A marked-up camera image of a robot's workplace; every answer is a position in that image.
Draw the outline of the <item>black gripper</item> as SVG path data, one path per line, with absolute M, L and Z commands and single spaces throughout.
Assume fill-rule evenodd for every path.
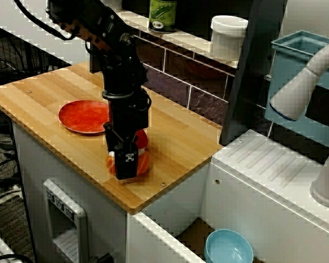
M 136 133 L 149 126 L 151 98 L 146 92 L 109 100 L 109 120 L 104 123 L 105 138 L 109 152 L 115 153 L 115 174 L 118 180 L 136 177 L 138 147 Z

